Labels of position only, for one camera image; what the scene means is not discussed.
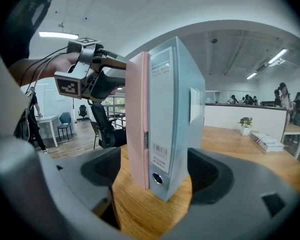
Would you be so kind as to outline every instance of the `binder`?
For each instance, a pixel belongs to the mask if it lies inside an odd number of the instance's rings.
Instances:
[[[125,120],[130,172],[134,181],[149,188],[148,59],[141,52],[126,64]]]
[[[188,174],[188,148],[200,148],[205,80],[187,48],[174,37],[149,51],[149,187],[163,201]]]

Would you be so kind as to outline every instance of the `binder finger hole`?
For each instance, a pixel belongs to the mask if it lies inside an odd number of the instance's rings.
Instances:
[[[164,183],[164,181],[162,180],[161,176],[158,173],[156,173],[156,172],[152,174],[152,178],[159,185],[162,185]]]

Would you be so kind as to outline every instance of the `ceiling light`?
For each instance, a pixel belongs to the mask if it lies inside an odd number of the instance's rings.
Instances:
[[[279,59],[282,55],[284,55],[286,52],[288,51],[288,49],[282,49],[276,56],[273,57],[273,59],[271,59],[268,63],[272,64],[273,62],[275,62],[277,59]]]
[[[67,39],[78,39],[78,34],[65,33],[65,32],[54,32],[54,31],[40,31],[40,37],[42,38],[67,38]]]
[[[250,76],[248,76],[246,79],[251,79],[251,78],[253,78],[255,75],[256,75],[257,73],[253,73],[253,74],[251,74]]]
[[[280,64],[285,63],[285,62],[286,62],[285,59],[279,58],[275,62],[273,62],[272,64],[270,64],[269,67],[273,67],[275,65],[280,65]]]

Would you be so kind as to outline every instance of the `person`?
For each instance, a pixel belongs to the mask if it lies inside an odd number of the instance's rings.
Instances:
[[[34,81],[44,64],[29,58],[29,44],[44,20],[52,0],[21,0],[12,10],[0,32],[0,55],[10,74],[19,86]],[[76,63],[79,53],[62,54],[49,63],[39,79],[53,77],[56,71],[67,72]]]
[[[241,99],[241,100],[239,100],[239,104],[240,104],[240,105],[243,105],[243,104],[245,104],[245,97],[242,97],[242,99]]]
[[[236,99],[236,96],[235,95],[232,95],[230,97],[230,99],[227,101],[228,104],[238,104],[238,100]]]
[[[296,93],[295,99],[295,112],[293,113],[293,124],[296,126],[300,126],[300,91]],[[292,137],[293,143],[297,144],[298,135],[294,135]]]
[[[288,88],[286,86],[286,84],[284,82],[280,83],[280,86],[278,88],[279,90],[281,90],[281,108],[285,108],[286,110],[288,110],[288,115],[287,115],[287,122],[290,122],[291,119],[291,112],[294,110],[294,106],[292,101],[290,100],[290,93],[288,91]]]
[[[253,96],[253,104],[258,106],[258,99],[257,96]]]
[[[244,102],[245,102],[246,105],[253,105],[254,104],[254,100],[252,99],[252,97],[249,94],[247,94],[245,96],[245,101]]]
[[[274,90],[274,96],[275,96],[274,106],[279,108],[281,106],[281,100],[280,100],[280,92],[278,89]]]
[[[28,115],[28,123],[29,123],[29,142],[34,145],[33,140],[32,140],[32,136],[35,137],[35,140],[38,142],[38,145],[40,146],[40,148],[42,149],[44,154],[48,154],[48,149],[46,148],[40,133],[39,133],[39,127],[38,127],[38,123],[35,117],[35,108],[37,111],[37,114],[39,117],[42,117],[41,111],[40,111],[40,107],[38,104],[38,100],[37,100],[37,96],[36,96],[36,90],[35,88],[31,87],[27,93],[27,96],[30,95],[30,93],[33,92],[32,95],[32,99],[30,102],[30,108],[29,108],[29,115]]]

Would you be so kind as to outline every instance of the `light blue binder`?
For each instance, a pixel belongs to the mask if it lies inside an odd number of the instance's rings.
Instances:
[[[148,81],[149,187],[166,202],[188,174],[188,148],[201,147],[205,79],[174,37],[149,51]]]

